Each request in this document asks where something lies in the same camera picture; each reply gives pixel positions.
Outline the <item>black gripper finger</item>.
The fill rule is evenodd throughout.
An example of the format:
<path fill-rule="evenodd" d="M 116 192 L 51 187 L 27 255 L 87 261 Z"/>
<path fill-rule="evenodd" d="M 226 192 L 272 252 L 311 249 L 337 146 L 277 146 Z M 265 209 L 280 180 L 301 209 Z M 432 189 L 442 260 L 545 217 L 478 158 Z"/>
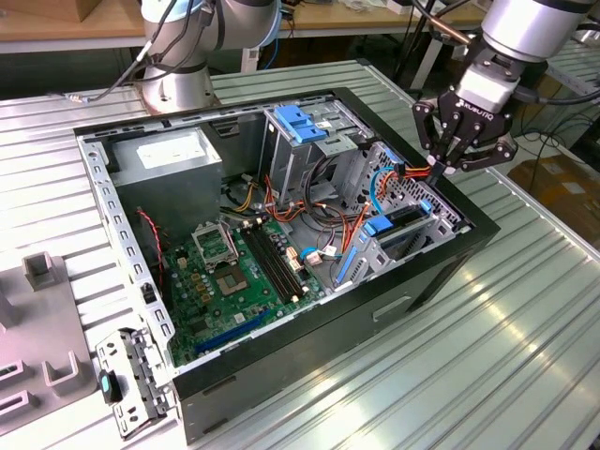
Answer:
<path fill-rule="evenodd" d="M 459 142 L 446 156 L 444 174 L 458 171 L 464 173 L 485 169 L 514 159 L 518 145 L 513 138 L 499 138 L 490 147 L 468 152 L 468 147 Z"/>
<path fill-rule="evenodd" d="M 442 119 L 437 99 L 421 99 L 412 105 L 412 115 L 421 147 L 427 150 L 430 167 L 426 183 L 434 187 L 446 169 L 452 141 L 452 123 Z"/>

